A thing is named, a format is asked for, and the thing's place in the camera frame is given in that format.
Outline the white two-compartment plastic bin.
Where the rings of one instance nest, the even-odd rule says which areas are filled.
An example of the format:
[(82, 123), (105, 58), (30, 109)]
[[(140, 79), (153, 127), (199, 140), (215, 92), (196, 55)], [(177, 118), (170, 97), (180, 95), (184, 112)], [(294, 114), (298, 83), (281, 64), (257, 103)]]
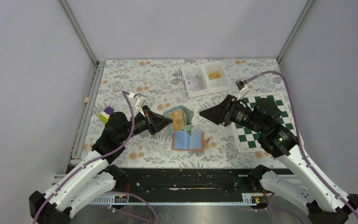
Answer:
[[(220, 78), (209, 80), (207, 76), (208, 71), (218, 70)], [(188, 88), (187, 80), (189, 77), (199, 76), (203, 83), (203, 90), (191, 91)], [(225, 67), (221, 61), (203, 63), (182, 69), (182, 77), (185, 83), (185, 90), (189, 98), (214, 94), (218, 92), (228, 91), (230, 81), (226, 74)]]

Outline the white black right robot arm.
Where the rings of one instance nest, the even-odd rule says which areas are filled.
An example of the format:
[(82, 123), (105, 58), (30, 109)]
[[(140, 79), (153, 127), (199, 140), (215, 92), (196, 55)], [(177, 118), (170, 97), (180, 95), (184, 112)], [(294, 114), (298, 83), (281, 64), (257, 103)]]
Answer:
[(284, 164), (301, 182), (283, 180), (270, 168), (259, 165), (249, 174), (250, 189), (276, 193), (300, 208), (314, 224), (343, 224), (356, 214), (358, 195), (338, 187), (303, 149), (299, 138), (280, 123), (282, 111), (273, 99), (260, 98), (254, 108), (235, 96), (227, 95), (200, 116), (217, 125), (237, 124), (259, 134), (258, 143)]

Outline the gold credit card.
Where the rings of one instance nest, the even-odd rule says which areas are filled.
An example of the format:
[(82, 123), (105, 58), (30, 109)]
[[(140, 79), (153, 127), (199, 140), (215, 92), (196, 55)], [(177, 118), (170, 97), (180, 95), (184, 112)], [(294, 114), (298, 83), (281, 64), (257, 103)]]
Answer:
[(209, 80), (218, 79), (220, 78), (220, 73), (218, 70), (208, 71), (207, 76)]

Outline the purple white green block stack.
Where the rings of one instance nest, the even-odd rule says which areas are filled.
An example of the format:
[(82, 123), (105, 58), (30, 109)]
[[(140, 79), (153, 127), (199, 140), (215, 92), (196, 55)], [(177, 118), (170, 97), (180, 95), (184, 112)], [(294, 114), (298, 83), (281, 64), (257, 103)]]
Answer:
[(102, 112), (99, 113), (98, 118), (106, 124), (109, 120), (110, 115), (112, 115), (113, 113), (114, 109), (108, 106)]

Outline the floral tablecloth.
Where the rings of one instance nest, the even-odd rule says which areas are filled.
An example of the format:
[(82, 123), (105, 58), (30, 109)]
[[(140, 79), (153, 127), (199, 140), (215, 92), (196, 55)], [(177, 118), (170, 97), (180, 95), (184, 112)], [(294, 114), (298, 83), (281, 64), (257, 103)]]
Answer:
[(232, 126), (218, 126), (199, 116), (199, 112), (220, 103), (227, 92), (189, 98), (182, 71), (207, 63), (206, 59), (140, 59), (108, 60), (96, 95), (93, 112), (83, 144), (73, 153), (84, 157), (104, 129), (99, 113), (110, 106), (130, 116), (122, 92), (146, 96), (146, 105), (162, 114), (184, 105), (194, 112), (193, 128), (204, 133), (202, 151), (172, 150), (172, 135), (166, 129), (152, 136), (143, 132), (126, 144), (125, 151), (114, 163), (121, 168), (254, 168), (260, 164), (269, 168), (284, 165), (261, 148), (243, 153), (242, 149), (258, 146), (257, 135), (237, 132)]

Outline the white VIP credit card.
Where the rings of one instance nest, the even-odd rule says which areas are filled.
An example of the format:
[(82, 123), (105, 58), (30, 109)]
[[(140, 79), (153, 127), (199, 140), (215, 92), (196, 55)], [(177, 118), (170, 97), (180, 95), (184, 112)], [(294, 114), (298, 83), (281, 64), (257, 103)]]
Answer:
[(187, 80), (187, 85), (191, 91), (201, 91), (203, 90), (203, 83), (199, 76), (189, 77)]

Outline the green white chessboard mat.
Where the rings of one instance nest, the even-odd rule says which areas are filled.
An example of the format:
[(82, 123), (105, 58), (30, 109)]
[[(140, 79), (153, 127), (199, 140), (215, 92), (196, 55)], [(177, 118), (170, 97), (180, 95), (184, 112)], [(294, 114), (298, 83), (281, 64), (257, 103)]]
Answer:
[(230, 121), (239, 151), (263, 150), (274, 158), (290, 155), (298, 144), (294, 121), (276, 96), (249, 97), (233, 103)]

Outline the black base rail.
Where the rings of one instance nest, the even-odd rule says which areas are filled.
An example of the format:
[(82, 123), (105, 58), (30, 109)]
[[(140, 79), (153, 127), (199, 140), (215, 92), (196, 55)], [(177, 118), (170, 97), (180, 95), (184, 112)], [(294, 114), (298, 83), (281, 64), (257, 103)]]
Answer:
[(267, 207), (269, 194), (252, 185), (250, 169), (123, 168), (118, 186), (92, 205), (250, 205)]

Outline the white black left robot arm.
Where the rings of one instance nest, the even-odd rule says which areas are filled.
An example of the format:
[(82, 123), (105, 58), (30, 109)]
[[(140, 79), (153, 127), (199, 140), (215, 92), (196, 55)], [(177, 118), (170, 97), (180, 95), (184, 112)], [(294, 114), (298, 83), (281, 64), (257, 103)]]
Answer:
[(30, 216), (35, 224), (68, 224), (75, 214), (101, 194), (122, 191), (127, 174), (113, 161), (124, 151), (130, 138), (148, 131), (155, 135), (172, 119), (154, 113), (146, 105), (130, 120), (114, 112), (92, 150), (63, 179), (45, 192), (29, 197)]

